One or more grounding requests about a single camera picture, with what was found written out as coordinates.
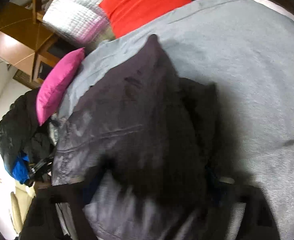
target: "gray bedsheet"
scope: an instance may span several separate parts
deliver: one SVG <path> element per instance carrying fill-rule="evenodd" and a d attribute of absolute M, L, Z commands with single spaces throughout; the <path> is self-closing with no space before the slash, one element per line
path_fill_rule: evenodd
<path fill-rule="evenodd" d="M 169 12 L 88 55 L 59 117 L 152 33 L 181 77 L 217 84 L 224 140 L 216 172 L 258 183 L 281 238 L 294 239 L 294 22 L 286 16 L 252 0 L 196 0 Z"/>

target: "dark jacket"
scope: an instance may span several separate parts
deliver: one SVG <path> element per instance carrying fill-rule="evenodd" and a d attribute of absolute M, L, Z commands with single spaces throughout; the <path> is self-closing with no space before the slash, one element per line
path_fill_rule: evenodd
<path fill-rule="evenodd" d="M 197 95 L 188 84 L 181 82 Z M 170 59 L 152 35 L 135 56 L 90 87 L 65 122 L 54 160 L 54 185 L 79 180 L 103 158 L 114 164 L 84 209 L 98 237 L 201 236 L 207 195 L 204 167 L 216 111 L 203 117 L 196 109 L 204 102 L 184 99 L 194 112 L 189 113 L 179 86 Z M 211 108 L 215 89 L 209 90 L 212 104 L 206 105 Z"/>
<path fill-rule="evenodd" d="M 37 163 L 52 151 L 47 123 L 40 127 L 37 119 L 38 91 L 34 89 L 20 96 L 0 121 L 0 155 L 7 172 L 22 183 L 13 175 L 18 160 L 26 155 L 30 163 Z"/>

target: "red pillow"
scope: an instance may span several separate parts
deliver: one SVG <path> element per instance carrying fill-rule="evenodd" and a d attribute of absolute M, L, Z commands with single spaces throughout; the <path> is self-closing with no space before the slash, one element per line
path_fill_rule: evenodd
<path fill-rule="evenodd" d="M 145 25 L 191 0 L 103 0 L 100 7 L 107 14 L 117 38 Z"/>

